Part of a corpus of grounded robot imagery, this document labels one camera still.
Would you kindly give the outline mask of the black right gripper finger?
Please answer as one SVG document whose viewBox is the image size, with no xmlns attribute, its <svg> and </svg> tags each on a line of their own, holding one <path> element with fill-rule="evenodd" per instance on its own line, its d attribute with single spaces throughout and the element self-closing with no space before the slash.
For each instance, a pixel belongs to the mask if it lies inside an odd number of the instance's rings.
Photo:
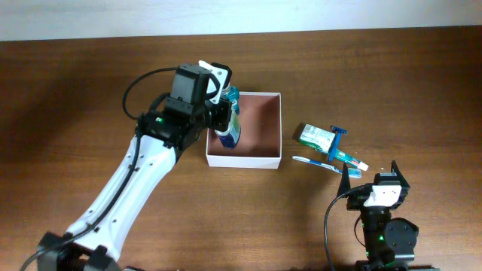
<svg viewBox="0 0 482 271">
<path fill-rule="evenodd" d="M 391 162 L 391 172 L 396 174 L 397 180 L 400 182 L 402 188 L 410 188 L 410 185 L 408 184 L 405 177 L 401 174 L 401 171 L 398 168 L 395 160 Z"/>
<path fill-rule="evenodd" d="M 340 180 L 340 185 L 338 187 L 337 196 L 342 196 L 345 193 L 349 192 L 350 190 L 351 190 L 351 185 L 349 180 L 349 174 L 343 173 L 342 178 Z"/>
</svg>

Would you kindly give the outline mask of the teal mouthwash bottle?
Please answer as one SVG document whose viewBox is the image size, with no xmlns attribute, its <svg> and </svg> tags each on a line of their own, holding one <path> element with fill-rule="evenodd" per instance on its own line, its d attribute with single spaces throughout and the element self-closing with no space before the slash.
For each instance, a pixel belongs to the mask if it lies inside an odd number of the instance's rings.
<svg viewBox="0 0 482 271">
<path fill-rule="evenodd" d="M 234 112 L 239 115 L 239 88 L 235 86 L 229 86 L 221 91 L 221 96 L 231 102 Z"/>
</svg>

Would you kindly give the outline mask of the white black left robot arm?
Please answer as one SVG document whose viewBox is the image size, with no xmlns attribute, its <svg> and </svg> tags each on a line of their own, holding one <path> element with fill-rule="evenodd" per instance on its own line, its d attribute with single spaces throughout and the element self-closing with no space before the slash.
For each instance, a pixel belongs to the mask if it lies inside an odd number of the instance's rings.
<svg viewBox="0 0 482 271">
<path fill-rule="evenodd" d="M 39 270 L 118 270 L 130 228 L 160 180 L 203 130 L 227 130 L 231 103 L 221 94 L 230 68 L 199 61 L 172 71 L 172 89 L 135 118 L 130 146 L 92 205 L 63 235 L 45 233 L 22 269 L 36 262 Z"/>
</svg>

